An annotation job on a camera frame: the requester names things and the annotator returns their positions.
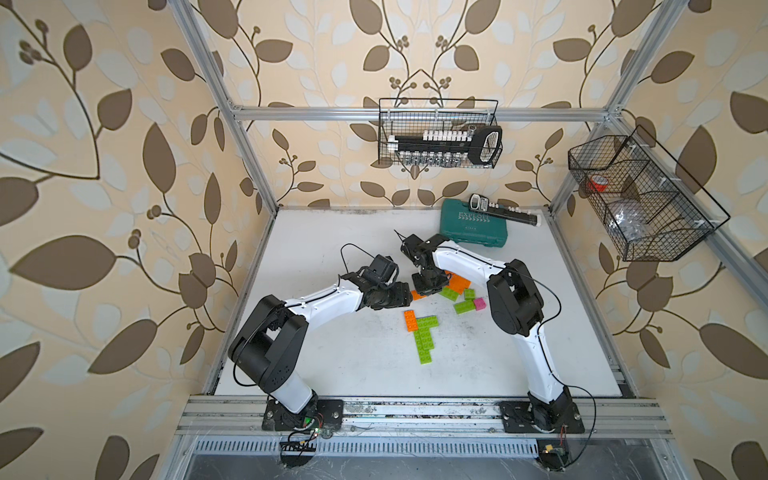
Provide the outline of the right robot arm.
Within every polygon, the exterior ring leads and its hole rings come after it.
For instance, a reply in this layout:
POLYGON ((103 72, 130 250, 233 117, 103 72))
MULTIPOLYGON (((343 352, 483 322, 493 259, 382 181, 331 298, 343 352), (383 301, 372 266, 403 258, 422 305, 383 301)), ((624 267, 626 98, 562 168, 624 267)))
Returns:
POLYGON ((502 262, 474 253, 436 234, 423 240, 415 234, 401 238, 401 252, 414 264, 418 294, 429 296, 449 284, 451 274, 483 284, 496 326, 512 336, 528 379, 531 415, 544 430, 573 403, 569 387, 556 378, 542 329, 544 299, 539 285, 520 260, 502 262))

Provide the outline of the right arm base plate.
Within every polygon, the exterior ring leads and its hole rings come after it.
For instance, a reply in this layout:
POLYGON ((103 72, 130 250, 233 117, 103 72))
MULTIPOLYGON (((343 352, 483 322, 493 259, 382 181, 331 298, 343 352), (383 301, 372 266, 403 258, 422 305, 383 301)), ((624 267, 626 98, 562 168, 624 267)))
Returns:
POLYGON ((578 407, 572 400, 544 404, 539 400, 507 400, 498 403, 503 430, 508 434, 584 434, 578 407))

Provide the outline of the green brick lowest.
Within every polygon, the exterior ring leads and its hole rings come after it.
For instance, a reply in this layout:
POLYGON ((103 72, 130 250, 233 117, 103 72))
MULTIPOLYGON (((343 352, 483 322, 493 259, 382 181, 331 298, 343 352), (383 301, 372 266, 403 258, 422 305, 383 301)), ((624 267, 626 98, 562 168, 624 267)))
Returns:
POLYGON ((432 362, 431 352, 429 350, 418 350, 419 362, 421 365, 430 364, 432 362))

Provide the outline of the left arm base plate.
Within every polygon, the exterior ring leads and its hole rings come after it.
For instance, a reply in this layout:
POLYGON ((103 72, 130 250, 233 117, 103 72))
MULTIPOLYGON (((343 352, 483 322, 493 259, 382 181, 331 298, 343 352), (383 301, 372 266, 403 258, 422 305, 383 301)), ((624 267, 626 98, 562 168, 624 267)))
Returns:
POLYGON ((300 413, 292 413, 274 398, 266 404, 261 428, 268 432, 317 432, 330 436, 339 431, 344 417, 341 399, 312 399, 300 413))

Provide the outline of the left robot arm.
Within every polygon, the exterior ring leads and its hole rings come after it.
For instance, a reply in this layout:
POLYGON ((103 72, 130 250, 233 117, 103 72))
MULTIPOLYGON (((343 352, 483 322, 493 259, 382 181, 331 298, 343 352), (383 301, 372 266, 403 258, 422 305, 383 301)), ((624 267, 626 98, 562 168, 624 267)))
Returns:
POLYGON ((377 255, 368 266, 340 275, 331 286, 297 299, 261 298, 228 348, 234 369, 275 399, 287 413, 304 419, 317 410, 317 394, 295 372, 307 333, 362 309, 407 307, 409 285, 399 266, 377 255))

